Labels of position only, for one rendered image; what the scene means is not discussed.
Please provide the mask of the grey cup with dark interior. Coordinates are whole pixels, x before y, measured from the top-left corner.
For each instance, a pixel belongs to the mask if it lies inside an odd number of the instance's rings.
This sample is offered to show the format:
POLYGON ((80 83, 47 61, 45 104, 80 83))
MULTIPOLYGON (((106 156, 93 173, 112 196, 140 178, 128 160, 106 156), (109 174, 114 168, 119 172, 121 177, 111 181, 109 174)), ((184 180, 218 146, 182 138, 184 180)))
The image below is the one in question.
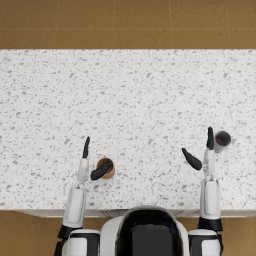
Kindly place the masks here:
POLYGON ((218 131, 214 135, 214 151, 221 153, 231 143, 231 136, 226 131, 218 131))

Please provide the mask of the brown cup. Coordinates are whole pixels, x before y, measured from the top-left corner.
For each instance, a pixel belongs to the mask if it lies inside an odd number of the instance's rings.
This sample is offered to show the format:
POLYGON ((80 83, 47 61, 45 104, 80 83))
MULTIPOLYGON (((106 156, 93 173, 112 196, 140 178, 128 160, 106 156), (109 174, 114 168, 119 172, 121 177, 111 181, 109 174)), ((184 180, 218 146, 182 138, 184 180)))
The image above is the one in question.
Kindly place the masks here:
MULTIPOLYGON (((97 167, 102 167, 110 162, 109 158, 102 158, 97 162, 97 167)), ((115 174, 115 166, 112 165, 102 176, 102 179, 111 179, 115 174)))

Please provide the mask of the robot body with dark dome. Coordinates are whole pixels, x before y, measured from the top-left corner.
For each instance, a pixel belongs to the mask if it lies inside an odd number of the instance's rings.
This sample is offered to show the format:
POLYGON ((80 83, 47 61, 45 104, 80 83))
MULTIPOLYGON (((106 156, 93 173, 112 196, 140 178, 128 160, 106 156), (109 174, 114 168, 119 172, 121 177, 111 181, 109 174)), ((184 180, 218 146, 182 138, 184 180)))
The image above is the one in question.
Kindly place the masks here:
POLYGON ((162 207, 134 207, 103 225, 100 256, 190 256, 188 233, 162 207))

